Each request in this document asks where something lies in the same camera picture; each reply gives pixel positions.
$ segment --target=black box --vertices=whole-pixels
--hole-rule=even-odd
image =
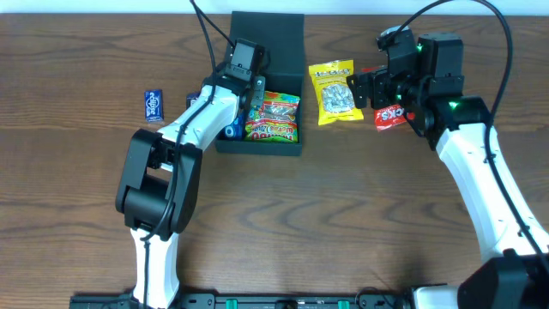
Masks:
[[[297,95],[296,113],[298,142],[248,142],[217,139],[215,148],[221,153],[255,155],[301,155],[303,146],[303,82],[305,77],[304,22],[302,14],[232,12],[231,40],[247,39],[265,47],[271,62],[266,69],[266,90]],[[230,61],[227,45],[225,60]]]

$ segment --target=wood surface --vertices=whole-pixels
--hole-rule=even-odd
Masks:
[[[213,15],[228,32],[230,16]],[[385,64],[374,39],[407,16],[306,16],[306,62]],[[510,17],[515,62],[497,127],[505,159],[549,227],[549,18]],[[491,104],[504,37],[491,16],[425,16],[416,35],[458,32],[466,93]],[[226,42],[211,33],[218,61]],[[136,256],[114,198],[163,89],[166,122],[210,72],[193,15],[0,15],[0,307],[65,308],[120,293]],[[180,237],[186,287],[220,293],[355,294],[364,286],[459,284],[480,266],[454,180],[424,139],[365,120],[317,125],[310,77],[303,155],[204,155],[196,212]]]

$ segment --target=white backdrop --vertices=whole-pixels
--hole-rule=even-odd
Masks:
[[[233,10],[305,14],[410,15],[432,0],[196,0],[206,13]],[[549,0],[492,0],[505,15],[549,15]],[[188,0],[0,0],[4,13],[190,13]],[[461,0],[430,14],[489,15],[482,5]]]

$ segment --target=yellow packet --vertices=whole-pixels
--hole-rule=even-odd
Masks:
[[[362,111],[354,107],[353,94],[347,86],[347,76],[353,73],[353,60],[336,60],[309,66],[312,84],[318,100],[318,125],[336,120],[362,120]]]

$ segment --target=red packet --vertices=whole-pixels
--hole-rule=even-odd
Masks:
[[[404,108],[398,104],[374,111],[374,123],[376,124],[377,131],[386,130],[395,125],[405,123],[406,119],[402,116],[403,113]],[[413,120],[413,117],[413,113],[410,112],[408,118]]]

